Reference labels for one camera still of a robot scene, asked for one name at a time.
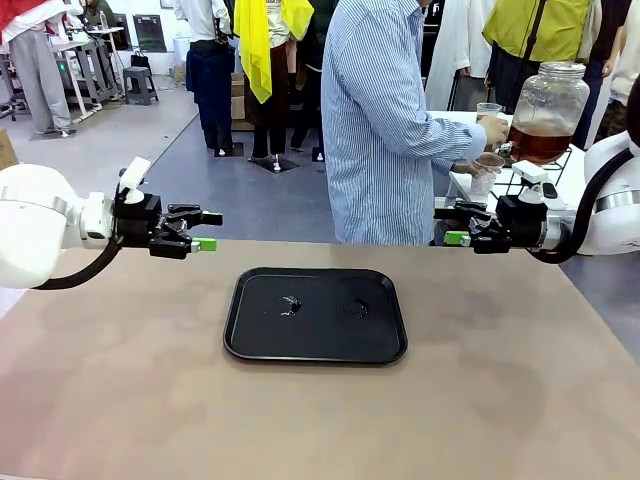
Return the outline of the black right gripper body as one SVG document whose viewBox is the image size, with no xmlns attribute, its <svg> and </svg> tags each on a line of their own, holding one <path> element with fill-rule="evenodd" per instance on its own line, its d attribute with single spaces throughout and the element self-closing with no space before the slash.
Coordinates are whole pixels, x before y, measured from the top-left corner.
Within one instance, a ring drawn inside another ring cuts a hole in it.
<svg viewBox="0 0 640 480">
<path fill-rule="evenodd" d="M 546 235 L 547 212 L 544 203 L 527 203 L 515 195 L 501 196 L 496 207 L 501 232 L 499 250 L 538 250 Z"/>
</svg>

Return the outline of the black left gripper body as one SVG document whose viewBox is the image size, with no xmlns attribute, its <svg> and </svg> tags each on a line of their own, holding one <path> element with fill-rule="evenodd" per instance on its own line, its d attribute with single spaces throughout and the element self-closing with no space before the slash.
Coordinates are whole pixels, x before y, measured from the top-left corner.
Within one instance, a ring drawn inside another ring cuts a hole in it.
<svg viewBox="0 0 640 480">
<path fill-rule="evenodd" d="M 122 248 L 147 248 L 162 215 L 161 197 L 145 193 L 140 202 L 127 204 L 122 195 L 114 203 L 115 235 Z"/>
</svg>

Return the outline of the person's left hand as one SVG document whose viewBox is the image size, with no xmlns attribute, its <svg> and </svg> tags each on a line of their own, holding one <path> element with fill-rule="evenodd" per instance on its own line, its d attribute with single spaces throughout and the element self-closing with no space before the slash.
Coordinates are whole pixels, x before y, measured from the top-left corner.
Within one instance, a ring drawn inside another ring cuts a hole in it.
<svg viewBox="0 0 640 480">
<path fill-rule="evenodd" d="M 468 174 L 474 178 L 485 175 L 488 170 L 484 165 L 476 160 L 455 162 L 451 167 L 451 172 L 456 174 Z"/>
</svg>

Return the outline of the person's right hand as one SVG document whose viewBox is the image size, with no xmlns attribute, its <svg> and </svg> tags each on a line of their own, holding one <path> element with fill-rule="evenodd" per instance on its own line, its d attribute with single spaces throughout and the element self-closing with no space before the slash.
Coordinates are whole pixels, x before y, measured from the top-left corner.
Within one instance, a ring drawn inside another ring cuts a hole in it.
<svg viewBox="0 0 640 480">
<path fill-rule="evenodd" d="M 497 115 L 480 115 L 476 118 L 476 123 L 482 126 L 486 133 L 485 152 L 493 151 L 507 140 L 510 126 L 506 119 Z"/>
</svg>

